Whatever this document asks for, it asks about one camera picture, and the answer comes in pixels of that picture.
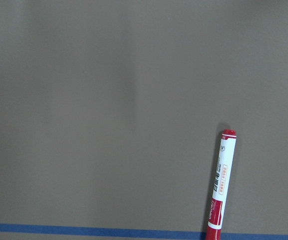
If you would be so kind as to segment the red whiteboard marker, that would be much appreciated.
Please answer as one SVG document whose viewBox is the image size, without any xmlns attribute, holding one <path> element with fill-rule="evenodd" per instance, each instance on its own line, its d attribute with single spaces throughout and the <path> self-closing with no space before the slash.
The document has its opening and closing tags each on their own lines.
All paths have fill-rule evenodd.
<svg viewBox="0 0 288 240">
<path fill-rule="evenodd" d="M 236 140 L 237 135 L 235 130 L 223 130 L 208 215 L 206 232 L 206 239 L 208 240 L 219 240 L 221 238 Z"/>
</svg>

